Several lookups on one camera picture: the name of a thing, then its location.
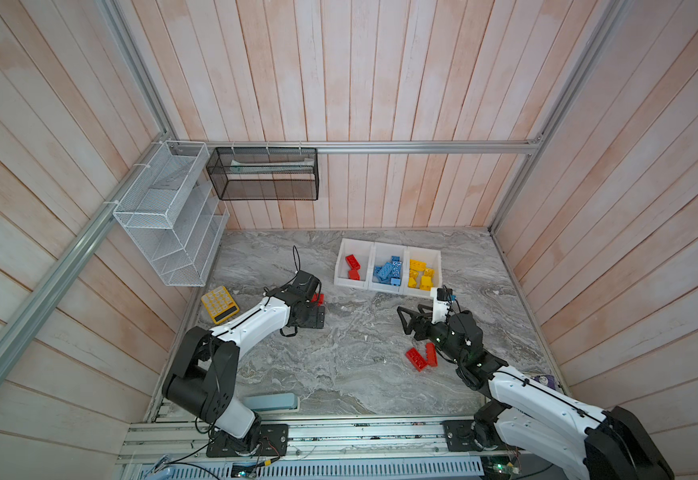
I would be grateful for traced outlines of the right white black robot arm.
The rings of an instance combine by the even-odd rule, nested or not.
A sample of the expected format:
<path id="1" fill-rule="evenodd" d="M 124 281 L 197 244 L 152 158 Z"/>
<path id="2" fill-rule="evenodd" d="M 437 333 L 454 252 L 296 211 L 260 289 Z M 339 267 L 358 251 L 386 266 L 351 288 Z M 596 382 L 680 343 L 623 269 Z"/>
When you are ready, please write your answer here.
<path id="1" fill-rule="evenodd" d="M 671 479 L 674 473 L 640 420 L 575 400 L 526 376 L 489 352 L 468 310 L 436 320 L 425 305 L 397 310 L 403 331 L 429 341 L 461 381 L 487 402 L 467 435 L 479 451 L 517 447 L 560 468 L 570 479 Z"/>

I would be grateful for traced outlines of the yellow long brick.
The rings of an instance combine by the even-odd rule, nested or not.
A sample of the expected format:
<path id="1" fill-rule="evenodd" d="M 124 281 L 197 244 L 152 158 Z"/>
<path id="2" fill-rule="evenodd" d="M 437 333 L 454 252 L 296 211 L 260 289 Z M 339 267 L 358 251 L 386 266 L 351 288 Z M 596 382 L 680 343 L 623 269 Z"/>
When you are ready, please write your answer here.
<path id="1" fill-rule="evenodd" d="M 423 261 L 411 259 L 409 261 L 409 268 L 413 271 L 423 272 L 427 269 L 427 264 Z"/>

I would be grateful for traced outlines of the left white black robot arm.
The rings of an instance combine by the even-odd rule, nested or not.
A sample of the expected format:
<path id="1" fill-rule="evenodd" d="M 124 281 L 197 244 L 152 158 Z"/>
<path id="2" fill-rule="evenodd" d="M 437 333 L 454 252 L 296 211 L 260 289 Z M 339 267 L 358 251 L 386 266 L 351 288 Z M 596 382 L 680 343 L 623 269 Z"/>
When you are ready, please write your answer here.
<path id="1" fill-rule="evenodd" d="M 251 309 L 211 329 L 184 335 L 162 386 L 163 396 L 210 427 L 213 444 L 235 455 L 260 452 L 261 419 L 235 397 L 239 360 L 259 342 L 286 328 L 322 329 L 322 282 L 299 270 L 285 284 L 265 293 Z"/>

